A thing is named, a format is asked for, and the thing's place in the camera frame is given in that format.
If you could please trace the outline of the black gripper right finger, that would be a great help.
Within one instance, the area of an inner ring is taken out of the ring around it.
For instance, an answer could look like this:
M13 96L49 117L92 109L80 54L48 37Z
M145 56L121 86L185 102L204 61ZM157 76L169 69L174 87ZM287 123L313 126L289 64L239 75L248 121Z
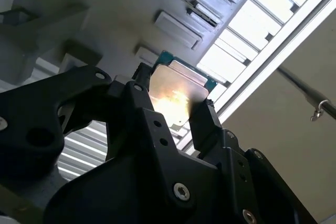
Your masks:
M221 126L212 100L192 104L190 127L198 158L221 173L233 223L316 223L265 155L243 151L236 135Z

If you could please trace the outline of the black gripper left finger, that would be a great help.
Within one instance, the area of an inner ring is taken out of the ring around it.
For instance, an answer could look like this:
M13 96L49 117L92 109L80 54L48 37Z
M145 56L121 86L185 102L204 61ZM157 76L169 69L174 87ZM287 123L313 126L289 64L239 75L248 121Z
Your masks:
M47 208L69 183L58 180L56 167L65 137L93 120L107 125L104 163L134 153L177 150L145 87L117 83L91 66L3 92L1 117L7 123L1 130L2 208Z

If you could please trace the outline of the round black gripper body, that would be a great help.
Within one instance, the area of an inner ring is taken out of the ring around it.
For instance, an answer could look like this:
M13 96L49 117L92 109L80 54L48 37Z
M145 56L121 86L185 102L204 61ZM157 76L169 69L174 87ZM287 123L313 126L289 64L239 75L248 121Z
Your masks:
M114 158L62 187L44 222L233 222L233 174L230 150L208 161L177 150Z

